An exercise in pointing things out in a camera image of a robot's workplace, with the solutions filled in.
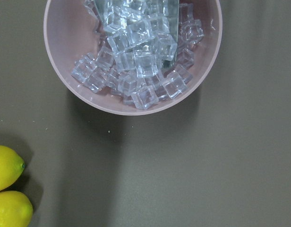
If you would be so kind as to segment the pink bowl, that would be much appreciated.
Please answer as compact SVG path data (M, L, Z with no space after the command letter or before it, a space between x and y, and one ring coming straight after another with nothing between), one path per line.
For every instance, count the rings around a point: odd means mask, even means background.
M175 99L163 101L147 110L125 106L119 96L107 89L95 94L71 76L74 61L83 54L97 54L99 37L93 34L95 19L88 14L80 0L47 1L43 33L50 62L62 83L74 97L86 106L112 114L139 116L169 109L190 96L209 74L218 55L223 32L221 4L218 0L194 0L194 15L202 21L205 37L194 49L195 65L187 90Z

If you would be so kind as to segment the yellow lemon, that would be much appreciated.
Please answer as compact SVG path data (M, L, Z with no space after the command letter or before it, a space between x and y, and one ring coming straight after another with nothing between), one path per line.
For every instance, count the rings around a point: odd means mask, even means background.
M0 192L0 227L27 227L32 215L33 206L25 194Z
M23 158L15 150L0 145L0 191L11 186L25 167Z

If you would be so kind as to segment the clear ice scoop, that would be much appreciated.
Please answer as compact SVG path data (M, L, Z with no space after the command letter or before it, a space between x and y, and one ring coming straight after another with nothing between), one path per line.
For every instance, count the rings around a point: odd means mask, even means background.
M177 0L94 0L119 71L147 65L166 69L176 60Z

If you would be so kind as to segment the yellow lemon upper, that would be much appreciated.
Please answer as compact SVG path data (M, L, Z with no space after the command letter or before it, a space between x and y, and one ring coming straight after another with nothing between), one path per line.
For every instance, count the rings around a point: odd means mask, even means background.
M23 158L15 150L0 145L0 191L11 186L25 167Z

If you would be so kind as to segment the clear ice cube pile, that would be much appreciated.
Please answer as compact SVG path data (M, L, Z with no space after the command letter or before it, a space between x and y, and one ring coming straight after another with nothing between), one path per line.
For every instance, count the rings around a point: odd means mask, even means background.
M170 0L94 0L83 5L95 19L97 54L74 64L71 76L93 93L104 88L124 105L148 109L182 94L192 79L193 48L204 37L193 3Z

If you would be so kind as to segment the yellow lemon lower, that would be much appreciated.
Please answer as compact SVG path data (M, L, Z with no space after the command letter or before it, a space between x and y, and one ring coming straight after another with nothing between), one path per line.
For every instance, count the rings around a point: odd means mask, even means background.
M33 206L25 194L0 192L0 227L27 227L32 215Z

